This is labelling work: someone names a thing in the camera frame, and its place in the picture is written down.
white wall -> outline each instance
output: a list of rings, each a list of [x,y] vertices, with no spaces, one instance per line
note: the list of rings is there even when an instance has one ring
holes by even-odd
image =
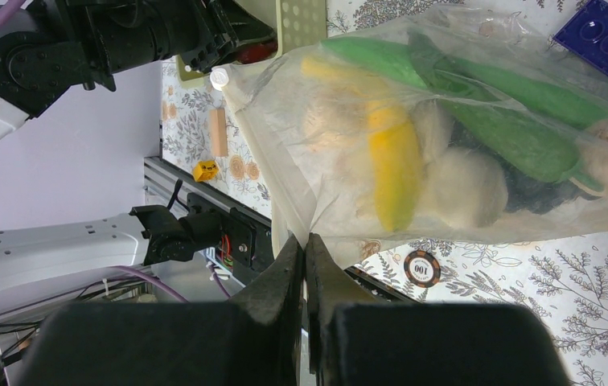
[[[104,218],[143,204],[142,159],[158,153],[160,65],[115,80],[116,92],[73,87],[0,141],[0,229]]]

yellow toy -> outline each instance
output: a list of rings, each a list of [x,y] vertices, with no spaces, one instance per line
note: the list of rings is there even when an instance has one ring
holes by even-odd
[[[214,161],[202,161],[198,162],[193,169],[193,178],[196,182],[201,183],[213,179],[219,173],[219,167]]]
[[[408,112],[392,98],[392,89],[386,82],[370,72],[311,56],[302,60],[301,70],[302,74],[331,85],[346,86],[359,99],[367,100],[365,129],[376,182],[377,217],[387,231],[405,230],[413,221],[422,193],[424,166],[420,142]]]

table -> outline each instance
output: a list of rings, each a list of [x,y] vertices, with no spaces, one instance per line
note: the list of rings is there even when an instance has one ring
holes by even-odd
[[[328,32],[374,27],[435,2],[519,12],[551,36],[585,0],[328,0]],[[207,111],[223,107],[224,100],[209,83],[183,88],[173,60],[162,71],[162,157],[190,171],[198,161],[212,158]],[[229,154],[216,159],[221,172],[210,185],[270,216],[268,187],[228,111],[227,120]],[[420,239],[377,253],[381,249],[369,240],[359,249],[363,260],[357,266],[419,302],[526,306],[549,329],[575,384],[608,384],[608,233],[499,245]],[[440,282],[431,288],[419,288],[405,275],[405,259],[416,249],[432,253],[442,267]]]

poker chip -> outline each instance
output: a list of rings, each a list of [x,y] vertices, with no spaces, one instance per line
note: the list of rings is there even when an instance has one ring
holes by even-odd
[[[442,267],[437,259],[425,251],[413,251],[404,260],[406,277],[418,287],[429,288],[439,282]]]

plastic bag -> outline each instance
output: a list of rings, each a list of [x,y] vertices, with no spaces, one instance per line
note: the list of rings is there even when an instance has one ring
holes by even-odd
[[[263,72],[224,67],[273,198],[273,250],[315,232],[346,267],[368,242],[608,231],[608,82],[568,76],[544,41],[515,15],[435,6]]]

